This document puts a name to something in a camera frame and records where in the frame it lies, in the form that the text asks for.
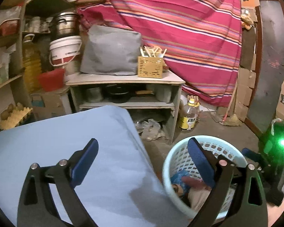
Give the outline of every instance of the blue gripper pad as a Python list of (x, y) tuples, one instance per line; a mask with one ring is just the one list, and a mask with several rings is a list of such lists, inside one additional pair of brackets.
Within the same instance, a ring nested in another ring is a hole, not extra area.
[(254, 151), (251, 151), (250, 149), (248, 148), (243, 148), (242, 149), (242, 152), (241, 152), (245, 157), (253, 160), (254, 162), (261, 162), (261, 155), (254, 152)]
[(71, 172), (71, 184), (73, 187), (78, 186), (82, 183), (89, 168), (94, 162), (99, 150), (98, 141), (96, 139), (90, 140), (87, 144), (87, 148), (85, 147), (84, 149), (86, 149), (84, 154), (81, 156)]
[(200, 176), (202, 177), (202, 180), (207, 186), (213, 188), (215, 186), (214, 169), (211, 167), (211, 164), (192, 138), (189, 139), (187, 143), (187, 149), (192, 161), (200, 173)]

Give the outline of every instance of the pink striped fabric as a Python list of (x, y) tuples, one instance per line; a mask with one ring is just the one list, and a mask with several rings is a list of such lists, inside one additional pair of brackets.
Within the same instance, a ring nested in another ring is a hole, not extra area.
[(78, 12), (92, 24), (134, 30), (149, 46), (167, 48), (165, 62), (183, 89), (227, 106), (241, 54), (240, 0), (106, 0)]

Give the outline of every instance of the plastic laundry basket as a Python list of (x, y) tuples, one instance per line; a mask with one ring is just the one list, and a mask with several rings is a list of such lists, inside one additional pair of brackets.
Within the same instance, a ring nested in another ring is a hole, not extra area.
[[(246, 167), (247, 161), (244, 156), (230, 143), (213, 136), (208, 135), (196, 135), (185, 138), (179, 141), (168, 153), (163, 164), (163, 185), (171, 201), (176, 207), (189, 218), (194, 218), (197, 215), (197, 211), (189, 208), (184, 204), (180, 198), (174, 192), (170, 178), (178, 171), (186, 170), (190, 176), (195, 179), (201, 180), (200, 174), (195, 167), (194, 162), (188, 154), (187, 143), (190, 138), (195, 137), (200, 145), (205, 149), (211, 151), (216, 157), (223, 155), (229, 160), (233, 161), (239, 167)], [(217, 216), (217, 220), (224, 218), (229, 209), (231, 200), (234, 195), (234, 189), (228, 190), (226, 199), (222, 205), (221, 211)]]

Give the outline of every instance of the cooking oil bottle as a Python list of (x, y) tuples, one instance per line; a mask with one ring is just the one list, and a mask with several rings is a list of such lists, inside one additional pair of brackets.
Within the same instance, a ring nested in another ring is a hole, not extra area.
[(24, 82), (29, 93), (40, 88), (38, 76), (41, 74), (40, 52), (32, 42), (34, 34), (27, 34), (23, 38), (22, 54), (24, 65)]
[(190, 98), (188, 104), (183, 107), (181, 119), (179, 120), (181, 132), (190, 132), (195, 127), (199, 115), (199, 106), (199, 102), (195, 102), (193, 98)]

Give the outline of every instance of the bucket handle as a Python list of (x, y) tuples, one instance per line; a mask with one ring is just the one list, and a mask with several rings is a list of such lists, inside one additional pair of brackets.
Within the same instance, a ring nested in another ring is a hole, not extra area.
[[(80, 51), (81, 49), (81, 46), (82, 46), (82, 42), (80, 43), (80, 46), (79, 46), (79, 49), (76, 51), (75, 55), (73, 56), (73, 58), (71, 58), (71, 60), (69, 60), (68, 62), (72, 61), (76, 56), (77, 56), (77, 53)], [(61, 64), (58, 64), (58, 65), (53, 65), (52, 64), (52, 61), (51, 61), (51, 51), (49, 51), (49, 63), (54, 66), (54, 67), (57, 67), (57, 66), (64, 66), (66, 65), (68, 62), (63, 62), (63, 58), (61, 59), (62, 60), (62, 63)]]
[(67, 24), (66, 19), (63, 19), (63, 18), (57, 20), (57, 23), (60, 23), (60, 22), (64, 22), (64, 24)]

